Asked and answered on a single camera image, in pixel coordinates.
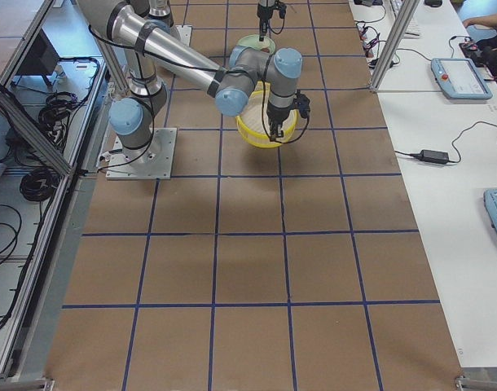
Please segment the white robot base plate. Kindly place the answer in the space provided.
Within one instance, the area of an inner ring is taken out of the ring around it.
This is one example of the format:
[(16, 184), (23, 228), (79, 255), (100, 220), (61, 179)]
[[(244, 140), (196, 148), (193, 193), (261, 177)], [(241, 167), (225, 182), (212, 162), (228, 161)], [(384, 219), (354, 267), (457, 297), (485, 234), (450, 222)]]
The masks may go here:
[(136, 151), (124, 148), (116, 136), (113, 147), (121, 151), (111, 155), (106, 179), (171, 179), (176, 140), (176, 128), (155, 128), (153, 140), (144, 152), (143, 148)]

